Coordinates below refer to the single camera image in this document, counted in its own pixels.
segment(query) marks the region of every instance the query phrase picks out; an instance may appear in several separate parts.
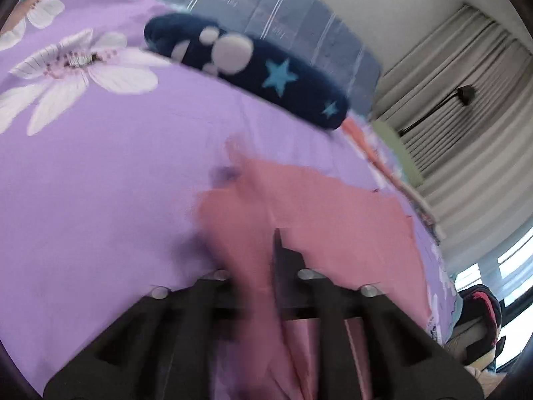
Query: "white paw print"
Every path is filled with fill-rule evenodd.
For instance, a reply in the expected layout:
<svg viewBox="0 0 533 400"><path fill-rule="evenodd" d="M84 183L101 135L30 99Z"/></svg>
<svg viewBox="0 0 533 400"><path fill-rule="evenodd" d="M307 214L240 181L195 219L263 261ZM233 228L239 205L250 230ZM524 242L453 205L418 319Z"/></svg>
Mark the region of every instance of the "white paw print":
<svg viewBox="0 0 533 400"><path fill-rule="evenodd" d="M202 70L217 77L219 73L235 75L248 65L254 52L252 40L239 33L227 33L220 37L216 27L206 27L198 38L205 46L213 45L211 62L206 63ZM172 50L171 58L181 62L190 45L190 40L178 43Z"/></svg>

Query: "window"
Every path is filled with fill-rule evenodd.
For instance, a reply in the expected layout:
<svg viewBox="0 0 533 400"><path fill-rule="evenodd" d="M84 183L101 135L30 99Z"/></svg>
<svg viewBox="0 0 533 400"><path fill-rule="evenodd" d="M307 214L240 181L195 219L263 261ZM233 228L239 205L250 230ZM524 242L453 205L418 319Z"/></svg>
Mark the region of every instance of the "window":
<svg viewBox="0 0 533 400"><path fill-rule="evenodd" d="M529 277L522 285L516 288L507 298L505 298L505 306L508 307L514 301L516 301L520 296L526 293L530 288L533 287L533 276Z"/></svg>
<svg viewBox="0 0 533 400"><path fill-rule="evenodd" d="M511 249L498 258L502 278L507 277L533 255L533 229L529 230Z"/></svg>
<svg viewBox="0 0 533 400"><path fill-rule="evenodd" d="M533 334L533 306L511 320L502 328L500 337L506 335L505 347L502 354L496 359L496 367L508 363L515 356L518 356L526 346L529 338Z"/></svg>
<svg viewBox="0 0 533 400"><path fill-rule="evenodd" d="M477 263L461 272L455 279L455 288L457 290L469 288L474 284L482 284L481 272L479 272L479 266Z"/></svg>

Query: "white flower print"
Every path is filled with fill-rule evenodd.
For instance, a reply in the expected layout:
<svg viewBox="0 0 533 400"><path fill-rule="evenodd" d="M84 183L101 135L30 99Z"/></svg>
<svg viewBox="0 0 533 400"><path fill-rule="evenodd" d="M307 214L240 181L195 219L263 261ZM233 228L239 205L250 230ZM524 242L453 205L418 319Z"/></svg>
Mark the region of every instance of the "white flower print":
<svg viewBox="0 0 533 400"><path fill-rule="evenodd" d="M448 277L448 274L446 274L446 271L442 267L439 267L439 280L444 286L445 299L447 299L448 290L450 291L451 296L455 296L457 294L454 283L450 280L450 277Z"/></svg>
<svg viewBox="0 0 533 400"><path fill-rule="evenodd" d="M83 30L41 49L11 69L17 77L40 82L0 95L0 134L41 95L28 135L38 133L73 105L87 90L90 79L112 93L146 93L157 87L158 79L143 66L172 64L159 55L126 47L127 38L122 33L105 33L90 46L92 36L92 29Z"/></svg>
<svg viewBox="0 0 533 400"><path fill-rule="evenodd" d="M427 286L427 301L430 306L431 316L427 322L426 330L436 342L442 345L443 338L440 325L439 298L436 294L431 293L430 286Z"/></svg>
<svg viewBox="0 0 533 400"><path fill-rule="evenodd" d="M54 18L65 10L65 5L59 0L38 0L33 3L18 24L10 31L0 36L0 51L18 44L26 32L26 18L31 25L40 30L48 27Z"/></svg>

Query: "white curtain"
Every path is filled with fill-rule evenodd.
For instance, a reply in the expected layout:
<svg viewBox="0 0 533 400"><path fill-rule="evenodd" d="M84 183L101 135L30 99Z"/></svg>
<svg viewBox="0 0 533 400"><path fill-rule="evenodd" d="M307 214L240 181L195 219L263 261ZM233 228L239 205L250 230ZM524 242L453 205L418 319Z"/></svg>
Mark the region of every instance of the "white curtain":
<svg viewBox="0 0 533 400"><path fill-rule="evenodd" d="M533 214L531 54L464 6L383 77L372 111L401 129L465 84L478 91L472 105L453 99L402 138L426 177L418 190L447 235L441 249L451 274L498 258ZM492 275L498 264L489 264L488 285L503 290Z"/></svg>

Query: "green fabric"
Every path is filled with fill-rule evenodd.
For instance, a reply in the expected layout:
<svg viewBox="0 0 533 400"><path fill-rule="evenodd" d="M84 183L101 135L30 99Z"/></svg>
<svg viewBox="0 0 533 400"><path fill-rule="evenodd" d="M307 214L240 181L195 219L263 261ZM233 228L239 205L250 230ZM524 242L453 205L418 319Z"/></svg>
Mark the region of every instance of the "green fabric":
<svg viewBox="0 0 533 400"><path fill-rule="evenodd" d="M387 125L387 123L379 120L372 122L372 127L375 133L398 158L409 184L414 188L422 185L424 183L424 176L418 170L396 131Z"/></svg>

